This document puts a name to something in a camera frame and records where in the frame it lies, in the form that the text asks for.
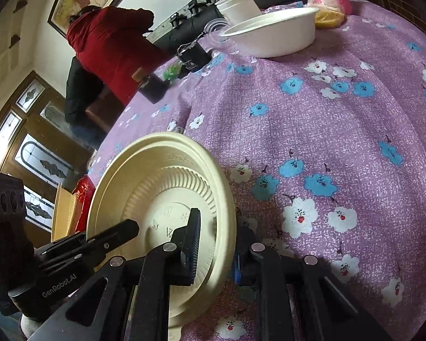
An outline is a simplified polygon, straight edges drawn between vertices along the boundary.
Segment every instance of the red hood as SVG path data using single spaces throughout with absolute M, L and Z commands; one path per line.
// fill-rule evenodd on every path
M 66 39 L 76 53 L 82 52 L 87 36 L 93 28 L 91 27 L 92 21 L 100 11 L 91 11 L 78 18 L 69 26 Z

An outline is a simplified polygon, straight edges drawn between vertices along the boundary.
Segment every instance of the purple tablecloth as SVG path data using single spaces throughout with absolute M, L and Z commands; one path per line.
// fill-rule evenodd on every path
M 280 253 L 326 259 L 409 340 L 426 319 L 426 36 L 371 3 L 354 11 L 299 53 L 216 53 L 160 103 L 137 94 L 89 175 L 97 184 L 145 134 L 184 132 L 223 166 L 241 224 Z M 255 313 L 253 290 L 228 281 L 182 340 L 253 340 Z

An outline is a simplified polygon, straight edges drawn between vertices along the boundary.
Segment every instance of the red jacket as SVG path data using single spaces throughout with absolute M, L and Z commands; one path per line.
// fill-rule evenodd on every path
M 78 18 L 66 38 L 82 66 L 127 105 L 138 87 L 134 72 L 142 67 L 152 73 L 169 59 L 143 36 L 152 25 L 149 10 L 109 6 Z

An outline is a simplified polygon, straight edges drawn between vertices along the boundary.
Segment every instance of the white plastic container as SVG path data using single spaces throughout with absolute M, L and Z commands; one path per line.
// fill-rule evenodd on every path
M 242 54 L 275 58 L 308 47 L 315 39 L 316 7 L 300 7 L 263 14 L 221 33 L 235 41 Z
M 233 24 L 262 15 L 254 0 L 219 0 L 216 7 L 223 16 Z
M 227 178 L 201 145 L 175 132 L 138 139 L 110 164 L 96 188 L 87 239 L 124 219 L 139 223 L 139 235 L 107 255 L 133 259 L 170 241 L 185 226 L 190 208 L 201 212 L 197 272 L 190 287 L 173 286 L 168 339 L 197 318 L 223 288 L 235 250 L 237 221 Z

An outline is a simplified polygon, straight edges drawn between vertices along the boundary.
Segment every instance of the door glass panel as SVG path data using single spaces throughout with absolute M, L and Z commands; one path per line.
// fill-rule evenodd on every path
M 25 206 L 27 208 L 26 219 L 37 226 L 52 231 L 52 218 L 54 205 L 49 200 L 24 186 Z
M 22 93 L 21 97 L 19 97 L 19 100 L 17 100 L 17 106 L 19 106 L 19 108 L 21 108 L 23 111 L 28 112 L 28 110 L 30 110 L 32 105 L 43 91 L 43 85 L 35 79 Z
M 21 121 L 21 117 L 11 111 L 0 127 L 0 164 L 2 164 L 8 151 L 9 142 Z
M 29 134 L 22 141 L 14 160 L 55 188 L 59 183 L 65 185 L 65 180 L 79 179 L 73 166 Z
M 65 114 L 52 101 L 46 105 L 40 115 L 78 145 L 88 149 L 88 146 L 71 132 L 69 124 L 65 121 Z

